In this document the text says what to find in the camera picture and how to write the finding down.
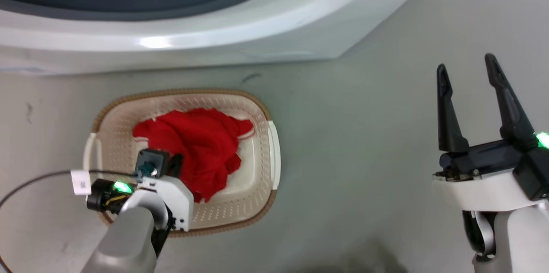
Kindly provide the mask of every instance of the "floor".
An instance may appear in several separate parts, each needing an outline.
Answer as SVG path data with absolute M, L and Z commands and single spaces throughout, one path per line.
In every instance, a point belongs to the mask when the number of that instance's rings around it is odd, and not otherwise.
M 459 211 L 431 192 L 438 171 L 435 69 L 445 62 L 471 144 L 501 124 L 483 56 L 500 59 L 537 130 L 548 130 L 546 0 L 410 0 L 341 59 L 159 72 L 0 76 L 0 190 L 81 168 L 84 142 L 112 99 L 167 88 L 248 91 L 273 115 L 282 179 L 261 222 L 168 240 L 166 273 L 472 272 Z M 68 177 L 34 185 L 0 215 L 15 272 L 76 272 L 106 232 Z

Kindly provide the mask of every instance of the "red clothing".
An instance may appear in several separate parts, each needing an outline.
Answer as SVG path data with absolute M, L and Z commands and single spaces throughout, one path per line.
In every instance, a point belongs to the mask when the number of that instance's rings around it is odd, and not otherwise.
M 198 108 L 143 121 L 133 128 L 133 136 L 149 138 L 151 149 L 182 154 L 180 179 L 194 194 L 194 201 L 200 202 L 224 189 L 227 176 L 240 167 L 238 137 L 252 128 L 249 120 Z

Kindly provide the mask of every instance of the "white washing machine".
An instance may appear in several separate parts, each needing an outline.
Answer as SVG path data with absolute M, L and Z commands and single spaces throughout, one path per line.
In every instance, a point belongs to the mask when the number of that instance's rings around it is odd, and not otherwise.
M 82 74 L 341 56 L 406 0 L 0 0 L 0 71 Z

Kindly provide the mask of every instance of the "green light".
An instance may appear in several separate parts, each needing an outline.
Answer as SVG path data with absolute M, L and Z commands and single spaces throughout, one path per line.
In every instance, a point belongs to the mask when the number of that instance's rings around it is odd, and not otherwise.
M 132 193 L 132 188 L 124 182 L 118 181 L 118 182 L 114 183 L 114 188 L 118 189 L 118 191 L 121 192 L 121 193 L 127 193 L 127 194 Z
M 536 135 L 538 142 L 538 147 L 548 148 L 549 149 L 549 134 L 546 132 L 541 132 Z

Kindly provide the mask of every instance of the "basket rim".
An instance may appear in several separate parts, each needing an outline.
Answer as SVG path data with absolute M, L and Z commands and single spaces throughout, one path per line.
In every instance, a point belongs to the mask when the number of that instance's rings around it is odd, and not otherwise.
M 255 96 L 241 90 L 232 90 L 232 89 L 171 89 L 171 90 L 159 90 L 151 91 L 148 93 L 138 93 L 133 95 L 127 95 L 115 99 L 108 105 L 106 105 L 101 112 L 97 115 L 92 126 L 92 133 L 98 133 L 105 116 L 116 106 L 121 105 L 126 102 L 136 101 L 138 99 L 148 99 L 151 97 L 161 97 L 167 95 L 186 95 L 186 94 L 225 94 L 225 95 L 239 95 L 246 97 L 247 99 L 253 101 L 256 105 L 259 106 L 267 121 L 272 121 L 271 113 L 267 107 Z M 267 212 L 271 209 L 273 203 L 275 202 L 277 191 L 272 190 L 267 199 L 267 203 L 263 208 L 253 217 L 239 222 L 232 222 L 231 224 L 215 226 L 209 228 L 200 228 L 200 229 L 190 229 L 188 232 L 184 231 L 171 231 L 168 235 L 169 238 L 180 238 L 180 237 L 194 237 L 194 236 L 205 236 L 208 234 L 217 234 L 218 232 L 224 232 L 229 230 L 235 230 L 247 226 L 251 226 L 258 222 Z M 112 218 L 106 212 L 98 212 L 101 220 L 109 226 L 113 223 Z

